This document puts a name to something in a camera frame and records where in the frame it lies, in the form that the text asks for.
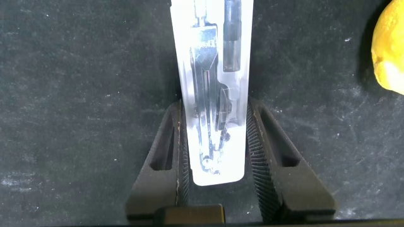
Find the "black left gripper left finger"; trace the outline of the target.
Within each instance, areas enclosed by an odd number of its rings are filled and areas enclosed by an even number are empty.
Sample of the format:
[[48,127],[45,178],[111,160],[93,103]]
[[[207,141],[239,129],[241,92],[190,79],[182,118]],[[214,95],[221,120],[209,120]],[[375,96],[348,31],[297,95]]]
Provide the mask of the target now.
[[186,206],[189,155],[184,106],[171,104],[126,202],[129,221],[152,221],[163,207]]

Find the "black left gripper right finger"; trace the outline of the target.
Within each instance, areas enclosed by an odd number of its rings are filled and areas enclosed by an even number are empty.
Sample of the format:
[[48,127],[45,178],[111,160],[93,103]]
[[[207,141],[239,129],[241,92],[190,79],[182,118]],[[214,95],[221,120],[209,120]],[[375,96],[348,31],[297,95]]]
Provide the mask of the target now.
[[246,127],[263,221],[332,220],[335,199],[264,103],[249,100]]

